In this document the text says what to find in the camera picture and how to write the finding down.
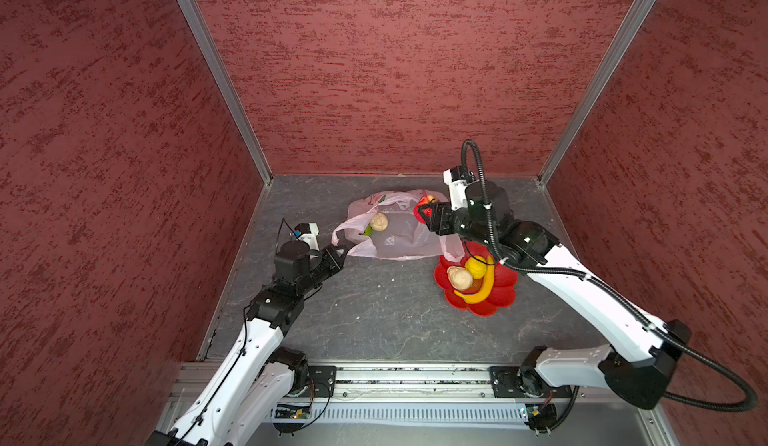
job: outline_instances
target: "gray marble floor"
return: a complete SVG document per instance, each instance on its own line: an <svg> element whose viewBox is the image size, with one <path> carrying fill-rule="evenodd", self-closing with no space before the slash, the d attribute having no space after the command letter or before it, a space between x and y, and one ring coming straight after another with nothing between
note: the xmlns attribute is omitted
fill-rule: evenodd
<svg viewBox="0 0 768 446"><path fill-rule="evenodd" d="M515 217L544 225L569 245L533 179L494 181L507 190ZM437 177L277 177L206 357L226 355L240 332L243 308L274 273L275 234L283 216L292 225L316 222L323 247L346 219L349 203L377 191L410 189L447 194ZM536 345L586 348L603 341L559 297L525 277L516 286L515 303L492 317L456 310L435 284L436 264L437 258L348 258L344 270L306 303L283 345L317 360L520 362Z"/></svg>

